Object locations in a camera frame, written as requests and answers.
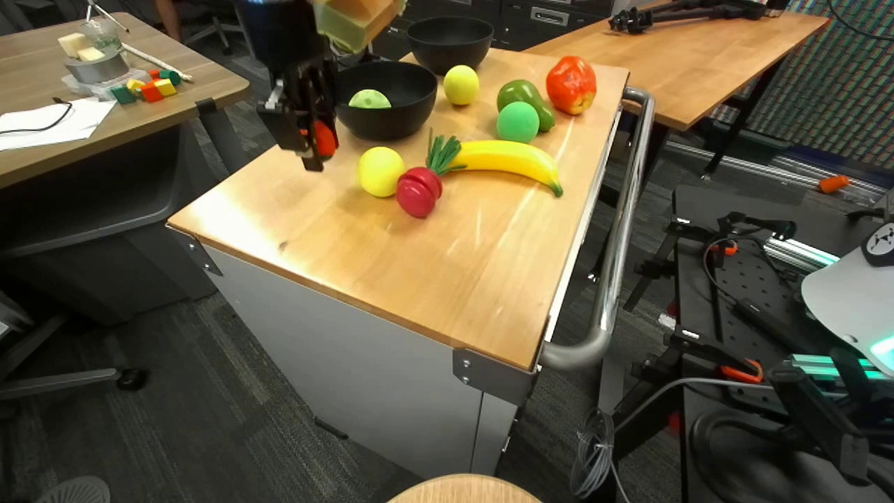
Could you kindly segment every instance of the stool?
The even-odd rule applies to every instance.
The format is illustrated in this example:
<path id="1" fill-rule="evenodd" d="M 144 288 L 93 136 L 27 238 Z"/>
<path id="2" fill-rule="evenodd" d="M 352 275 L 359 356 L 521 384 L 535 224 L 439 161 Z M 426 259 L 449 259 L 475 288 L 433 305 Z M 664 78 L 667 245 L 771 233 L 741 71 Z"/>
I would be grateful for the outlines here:
<path id="1" fill-rule="evenodd" d="M 463 503 L 463 500 L 535 503 L 531 490 L 509 481 L 477 474 L 477 471 L 454 471 L 454 474 L 422 481 L 400 490 L 391 503 Z"/>

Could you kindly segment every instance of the floor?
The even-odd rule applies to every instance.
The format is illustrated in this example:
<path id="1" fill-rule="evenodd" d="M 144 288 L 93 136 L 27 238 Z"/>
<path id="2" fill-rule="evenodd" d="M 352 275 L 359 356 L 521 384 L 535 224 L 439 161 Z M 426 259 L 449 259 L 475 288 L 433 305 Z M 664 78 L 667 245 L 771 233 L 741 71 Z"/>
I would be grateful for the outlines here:
<path id="1" fill-rule="evenodd" d="M 246 55 L 220 55 L 231 69 L 259 81 Z M 269 148 L 252 117 L 252 103 L 229 110 L 246 140 L 246 157 Z M 625 148 L 614 148 L 608 183 L 616 183 Z M 637 208 L 625 291 L 632 270 L 651 257 L 671 218 L 679 183 L 713 183 L 728 191 L 798 200 L 805 187 L 717 171 L 704 180 L 702 161 L 664 154 Z M 594 285 L 587 270 L 607 233 L 611 208 L 597 207 L 579 273 L 556 330 L 574 341 L 593 317 Z M 674 302 L 674 285 L 658 278 L 633 310 L 621 312 L 614 356 L 633 363 L 661 345 L 657 314 Z M 70 372 L 95 366 L 141 366 L 150 379 L 139 390 L 79 390 L 21 401 L 0 422 L 0 500 L 35 496 L 48 485 L 97 474 L 123 503 L 364 503 L 389 500 L 419 478 L 396 463 L 317 430 L 301 395 L 281 379 L 252 333 L 220 296 L 181 302 L 144 312 L 115 330 L 70 327 L 21 372 Z M 531 493 L 574 500 L 569 468 L 574 436 L 594 404 L 593 375 L 545 372 L 512 430 L 496 474 Z M 679 489 L 679 447 L 671 430 L 653 436 L 621 463 L 629 500 L 674 503 Z"/>

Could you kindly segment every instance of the yellow lemon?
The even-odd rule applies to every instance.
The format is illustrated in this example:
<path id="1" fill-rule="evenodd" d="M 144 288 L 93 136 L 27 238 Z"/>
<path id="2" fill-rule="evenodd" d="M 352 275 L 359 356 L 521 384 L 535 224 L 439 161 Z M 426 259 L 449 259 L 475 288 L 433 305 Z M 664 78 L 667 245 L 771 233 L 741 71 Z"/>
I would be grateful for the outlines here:
<path id="1" fill-rule="evenodd" d="M 470 106 L 479 92 L 479 78 L 470 64 L 454 64 L 443 76 L 443 94 L 453 106 Z"/>
<path id="2" fill-rule="evenodd" d="M 389 197 L 396 191 L 396 178 L 404 173 L 404 161 L 394 148 L 373 145 L 358 159 L 358 178 L 368 194 Z"/>

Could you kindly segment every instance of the green apple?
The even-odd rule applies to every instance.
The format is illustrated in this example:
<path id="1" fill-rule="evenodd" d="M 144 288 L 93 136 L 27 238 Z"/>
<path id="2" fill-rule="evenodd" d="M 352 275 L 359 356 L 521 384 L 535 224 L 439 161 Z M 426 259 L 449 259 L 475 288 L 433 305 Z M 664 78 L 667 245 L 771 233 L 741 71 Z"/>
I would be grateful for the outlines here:
<path id="1" fill-rule="evenodd" d="M 373 145 L 358 159 L 358 178 L 368 194 L 389 197 L 396 191 L 396 178 L 404 173 L 404 161 L 394 148 Z"/>
<path id="2" fill-rule="evenodd" d="M 391 109 L 391 99 L 380 88 L 358 88 L 345 106 L 352 106 L 352 109 Z"/>
<path id="3" fill-rule="evenodd" d="M 443 94 L 453 106 L 470 106 L 479 92 L 479 78 L 470 64 L 454 64 L 443 76 Z"/>

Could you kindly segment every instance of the toy fruit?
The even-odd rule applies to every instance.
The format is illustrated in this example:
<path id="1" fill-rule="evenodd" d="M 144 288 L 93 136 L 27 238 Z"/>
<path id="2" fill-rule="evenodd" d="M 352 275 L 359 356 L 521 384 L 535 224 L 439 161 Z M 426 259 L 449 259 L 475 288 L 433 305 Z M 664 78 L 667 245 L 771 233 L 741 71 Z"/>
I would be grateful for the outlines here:
<path id="1" fill-rule="evenodd" d="M 368 194 L 389 197 L 396 191 L 396 178 L 404 173 L 404 161 L 396 151 L 376 145 L 359 154 L 358 178 Z"/>
<path id="2" fill-rule="evenodd" d="M 512 140 L 465 140 L 453 157 L 449 171 L 517 173 L 551 187 L 556 197 L 565 191 L 556 159 L 535 145 Z"/>
<path id="3" fill-rule="evenodd" d="M 380 88 L 358 88 L 345 106 L 352 106 L 352 109 L 391 109 L 391 99 Z"/>
<path id="4" fill-rule="evenodd" d="M 412 218 L 426 218 L 440 197 L 440 173 L 446 173 L 460 143 L 454 136 L 436 136 L 426 145 L 426 159 L 419 168 L 411 168 L 396 180 L 396 200 Z"/>
<path id="5" fill-rule="evenodd" d="M 443 94 L 453 106 L 470 106 L 479 92 L 477 71 L 470 64 L 454 64 L 443 76 Z"/>
<path id="6" fill-rule="evenodd" d="M 496 109 L 505 109 L 512 99 L 524 99 L 527 106 L 535 109 L 538 134 L 545 134 L 556 126 L 556 110 L 552 110 L 551 99 L 538 94 L 533 81 L 527 81 L 527 78 L 505 81 L 496 92 Z"/>
<path id="7" fill-rule="evenodd" d="M 565 115 L 584 115 L 594 98 L 594 71 L 580 55 L 565 55 L 547 71 L 547 94 Z"/>
<path id="8" fill-rule="evenodd" d="M 512 99 L 496 115 L 496 136 L 531 143 L 538 130 L 538 115 L 527 99 Z"/>

